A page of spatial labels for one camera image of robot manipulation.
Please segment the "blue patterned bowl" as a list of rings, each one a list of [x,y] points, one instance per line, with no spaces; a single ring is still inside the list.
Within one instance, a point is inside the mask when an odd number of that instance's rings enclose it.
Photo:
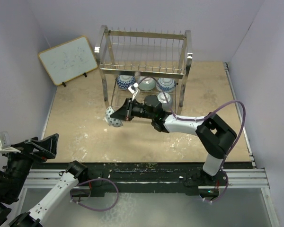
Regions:
[[[112,115],[114,112],[115,112],[115,111],[113,110],[112,106],[109,106],[109,107],[106,109],[105,121],[108,123],[109,126],[122,127],[122,126],[123,126],[123,123],[121,122],[121,120],[111,117],[111,115]]]

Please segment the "red zigzag patterned bowl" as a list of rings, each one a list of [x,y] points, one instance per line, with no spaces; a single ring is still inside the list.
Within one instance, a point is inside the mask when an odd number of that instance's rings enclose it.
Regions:
[[[123,90],[127,90],[128,87],[133,85],[135,82],[135,77],[129,75],[119,75],[116,80],[118,87]]]

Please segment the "light green celadon bowl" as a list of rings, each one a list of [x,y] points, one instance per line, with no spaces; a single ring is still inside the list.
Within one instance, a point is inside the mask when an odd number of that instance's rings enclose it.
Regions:
[[[154,79],[149,77],[140,76],[138,80],[139,89],[143,91],[150,91],[155,88],[156,82]]]

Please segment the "white red rimmed bowl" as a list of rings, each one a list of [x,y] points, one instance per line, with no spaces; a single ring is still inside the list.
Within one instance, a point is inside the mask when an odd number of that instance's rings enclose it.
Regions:
[[[169,111],[170,108],[172,108],[173,98],[169,93],[160,92],[157,94],[157,98],[161,102],[164,110]]]

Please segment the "blue floral bowl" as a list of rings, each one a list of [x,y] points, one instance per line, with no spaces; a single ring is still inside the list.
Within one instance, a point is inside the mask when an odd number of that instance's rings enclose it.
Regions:
[[[176,82],[171,78],[159,78],[156,88],[160,92],[164,91],[170,93],[176,88]]]

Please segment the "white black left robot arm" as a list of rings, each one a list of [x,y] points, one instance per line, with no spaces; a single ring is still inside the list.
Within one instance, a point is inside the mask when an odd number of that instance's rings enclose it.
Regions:
[[[0,154],[7,158],[7,164],[0,170],[0,227],[7,222],[13,203],[20,203],[27,195],[27,178],[35,163],[55,159],[59,134],[42,140],[38,137],[12,144],[6,132],[0,133]],[[88,180],[88,168],[79,161],[72,161],[62,171],[60,179],[52,189],[29,211],[17,215],[10,227],[42,227],[60,201],[77,185]]]

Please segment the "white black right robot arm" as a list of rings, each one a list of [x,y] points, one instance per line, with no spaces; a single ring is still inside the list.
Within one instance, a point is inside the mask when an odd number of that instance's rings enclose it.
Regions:
[[[126,98],[118,110],[106,109],[106,121],[114,127],[121,127],[123,121],[131,121],[134,117],[150,119],[153,128],[159,132],[197,136],[208,153],[201,173],[201,180],[206,185],[217,181],[222,162],[237,138],[235,131],[217,114],[181,118],[164,110],[155,95],[146,96],[144,103]]]

